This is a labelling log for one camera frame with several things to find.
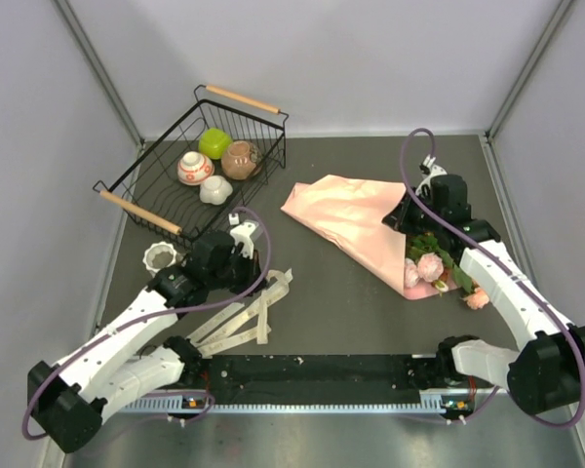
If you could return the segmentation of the pink flower bunch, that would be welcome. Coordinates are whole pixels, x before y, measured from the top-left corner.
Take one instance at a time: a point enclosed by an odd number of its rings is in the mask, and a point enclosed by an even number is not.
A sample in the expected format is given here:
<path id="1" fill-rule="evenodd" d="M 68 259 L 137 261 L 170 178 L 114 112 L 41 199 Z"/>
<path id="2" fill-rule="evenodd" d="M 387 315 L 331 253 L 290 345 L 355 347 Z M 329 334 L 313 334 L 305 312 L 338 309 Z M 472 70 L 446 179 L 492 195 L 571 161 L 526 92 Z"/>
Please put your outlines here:
<path id="1" fill-rule="evenodd" d="M 434 293 L 442 295 L 456 286 L 462 290 L 462 300 L 470 309 L 479 310 L 490 303 L 483 288 L 440 247 L 431 233 L 407 237 L 403 284 L 406 297 L 411 299 Z"/>

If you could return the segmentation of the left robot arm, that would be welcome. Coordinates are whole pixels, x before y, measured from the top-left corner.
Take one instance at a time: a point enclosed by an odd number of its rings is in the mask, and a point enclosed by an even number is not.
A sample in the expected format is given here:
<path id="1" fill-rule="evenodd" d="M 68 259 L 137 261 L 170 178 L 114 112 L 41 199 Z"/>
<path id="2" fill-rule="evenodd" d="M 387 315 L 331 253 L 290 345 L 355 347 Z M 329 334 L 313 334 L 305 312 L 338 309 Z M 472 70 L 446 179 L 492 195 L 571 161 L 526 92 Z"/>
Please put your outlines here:
<path id="1" fill-rule="evenodd" d="M 168 338 L 152 357 L 133 361 L 151 338 L 184 316 L 209 310 L 212 291 L 239 300 L 261 290 L 255 242 L 261 229 L 245 221 L 229 231 L 203 235 L 187 255 L 159 269 L 133 302 L 87 343 L 50 365 L 38 362 L 27 374 L 23 420 L 65 453 L 86 446 L 118 410 L 160 387 L 191 386 L 201 377 L 201 354 L 187 339 Z"/>

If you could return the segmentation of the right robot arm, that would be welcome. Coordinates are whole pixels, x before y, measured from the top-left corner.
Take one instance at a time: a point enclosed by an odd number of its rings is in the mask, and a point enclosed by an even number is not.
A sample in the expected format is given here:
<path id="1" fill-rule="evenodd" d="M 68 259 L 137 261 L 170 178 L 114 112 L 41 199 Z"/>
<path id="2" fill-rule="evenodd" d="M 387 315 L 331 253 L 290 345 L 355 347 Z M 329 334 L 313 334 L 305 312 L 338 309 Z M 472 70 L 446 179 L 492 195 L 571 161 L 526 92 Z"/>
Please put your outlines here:
<path id="1" fill-rule="evenodd" d="M 510 256 L 498 232 L 472 216 L 466 182 L 459 175 L 431 175 L 408 186 L 383 222 L 410 238 L 432 235 L 461 270 L 488 295 L 517 348 L 492 346 L 474 335 L 442 341 L 435 371 L 446 385 L 468 376 L 504 389 L 520 410 L 540 424 L 543 413 L 574 405 L 569 429 L 585 412 L 585 326 L 576 326 L 536 289 Z"/>

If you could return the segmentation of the beige ribbon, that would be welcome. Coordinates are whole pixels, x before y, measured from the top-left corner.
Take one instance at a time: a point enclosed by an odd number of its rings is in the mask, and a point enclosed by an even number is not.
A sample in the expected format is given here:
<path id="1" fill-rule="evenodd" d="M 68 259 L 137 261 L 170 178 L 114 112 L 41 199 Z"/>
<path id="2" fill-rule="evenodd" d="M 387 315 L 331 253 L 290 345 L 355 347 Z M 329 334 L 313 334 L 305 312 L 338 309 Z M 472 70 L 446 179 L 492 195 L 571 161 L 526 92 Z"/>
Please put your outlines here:
<path id="1" fill-rule="evenodd" d="M 233 302 L 212 316 L 189 336 L 189 343 L 204 358 L 210 358 L 242 344 L 255 341 L 268 343 L 271 328 L 268 324 L 269 308 L 290 292 L 293 271 L 270 270 L 267 288 L 251 304 Z"/>

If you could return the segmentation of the pink wrapping paper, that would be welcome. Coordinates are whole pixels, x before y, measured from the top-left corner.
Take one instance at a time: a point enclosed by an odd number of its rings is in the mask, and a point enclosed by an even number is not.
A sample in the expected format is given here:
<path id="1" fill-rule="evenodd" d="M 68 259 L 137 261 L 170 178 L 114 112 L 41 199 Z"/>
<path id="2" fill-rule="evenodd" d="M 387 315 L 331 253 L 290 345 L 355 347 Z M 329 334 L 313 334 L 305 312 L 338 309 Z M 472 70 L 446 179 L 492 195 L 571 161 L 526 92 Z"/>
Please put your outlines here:
<path id="1" fill-rule="evenodd" d="M 406 193 L 401 182 L 326 175 L 296 183 L 281 210 L 404 298 L 419 300 L 439 291 L 424 281 L 405 285 L 406 236 L 382 223 Z"/>

